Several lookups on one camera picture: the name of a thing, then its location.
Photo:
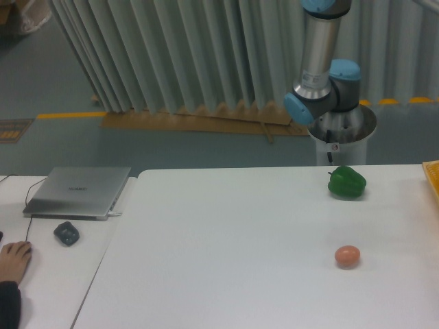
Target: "laptop lid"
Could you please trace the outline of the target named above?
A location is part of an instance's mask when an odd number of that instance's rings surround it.
[[[23,213],[37,217],[107,217],[129,167],[56,167]]]

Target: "black sleeve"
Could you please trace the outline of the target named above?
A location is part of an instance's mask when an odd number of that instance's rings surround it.
[[[0,329],[17,329],[20,315],[19,286],[12,281],[0,282]]]

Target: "finger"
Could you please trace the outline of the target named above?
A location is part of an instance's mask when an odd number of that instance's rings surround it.
[[[24,254],[26,254],[27,252],[30,252],[30,247],[31,247],[30,242],[25,243],[24,246],[21,247],[21,248],[16,252],[16,255],[17,255],[18,257],[23,257]]]
[[[25,241],[20,241],[20,242],[15,243],[15,244],[12,246],[12,248],[11,248],[11,250],[10,250],[10,253],[13,254],[13,255],[16,255],[16,253],[19,252],[19,250],[20,250],[25,244],[26,244]]]
[[[14,245],[13,243],[8,243],[7,245],[4,245],[3,248],[1,248],[0,254],[1,255],[8,254],[13,245]]]
[[[31,257],[32,257],[32,253],[31,253],[31,252],[26,253],[26,254],[22,257],[21,260],[24,262],[25,266],[27,266],[27,264],[28,264],[28,262],[29,262],[29,260],[30,260]]]

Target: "gray floor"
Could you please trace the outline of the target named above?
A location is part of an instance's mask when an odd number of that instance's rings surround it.
[[[101,110],[56,22],[24,38],[0,38],[0,119]],[[373,106],[379,126],[368,164],[439,159],[439,103]],[[313,166],[309,137],[110,130],[102,118],[36,120],[17,144],[0,145],[0,175],[47,175],[55,166],[146,169]]]

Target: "brown egg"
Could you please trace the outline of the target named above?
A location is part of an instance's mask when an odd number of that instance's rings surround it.
[[[353,266],[359,260],[359,249],[353,245],[345,245],[335,252],[335,260],[342,267]]]

